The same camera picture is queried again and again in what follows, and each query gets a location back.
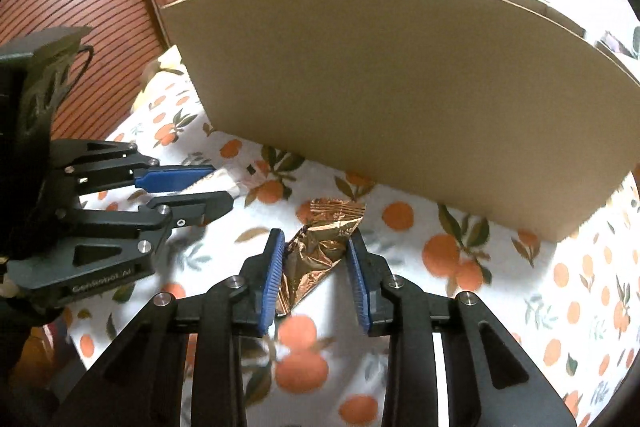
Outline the gold foil snack packet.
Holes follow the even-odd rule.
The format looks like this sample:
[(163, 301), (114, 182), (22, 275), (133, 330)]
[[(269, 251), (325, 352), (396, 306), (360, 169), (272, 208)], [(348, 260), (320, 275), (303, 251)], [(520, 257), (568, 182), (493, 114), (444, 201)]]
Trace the gold foil snack packet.
[(366, 212), (363, 202), (317, 198), (303, 226), (285, 245), (277, 316), (286, 317), (346, 256), (349, 239)]

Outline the yellow plush toy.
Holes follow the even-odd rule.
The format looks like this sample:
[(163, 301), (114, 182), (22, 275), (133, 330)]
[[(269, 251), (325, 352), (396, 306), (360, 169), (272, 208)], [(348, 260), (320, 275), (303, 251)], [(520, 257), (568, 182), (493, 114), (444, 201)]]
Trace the yellow plush toy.
[(142, 70), (139, 78), (140, 90), (130, 107), (130, 113), (133, 114), (140, 105), (143, 104), (146, 88), (149, 87), (151, 81), (161, 72), (167, 74), (182, 76), (186, 71), (182, 64), (182, 57), (178, 50), (178, 46), (171, 46), (160, 57), (149, 61)]

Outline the orange print tablecloth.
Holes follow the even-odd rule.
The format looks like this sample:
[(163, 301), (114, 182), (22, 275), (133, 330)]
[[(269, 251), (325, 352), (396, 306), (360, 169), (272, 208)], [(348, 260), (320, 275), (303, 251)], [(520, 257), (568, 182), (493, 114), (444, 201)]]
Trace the orange print tablecloth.
[(639, 366), (639, 192), (604, 154), (556, 243), (215, 130), (176, 49), (113, 133), (222, 162), (227, 216), (65, 312), (60, 426), (613, 426)]

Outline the brown cardboard box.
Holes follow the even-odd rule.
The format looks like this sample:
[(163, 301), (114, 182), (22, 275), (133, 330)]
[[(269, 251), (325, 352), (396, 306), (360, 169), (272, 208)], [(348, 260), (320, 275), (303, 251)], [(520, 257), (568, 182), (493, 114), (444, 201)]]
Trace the brown cardboard box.
[(538, 0), (177, 0), (217, 129), (557, 242), (639, 160), (639, 83)]

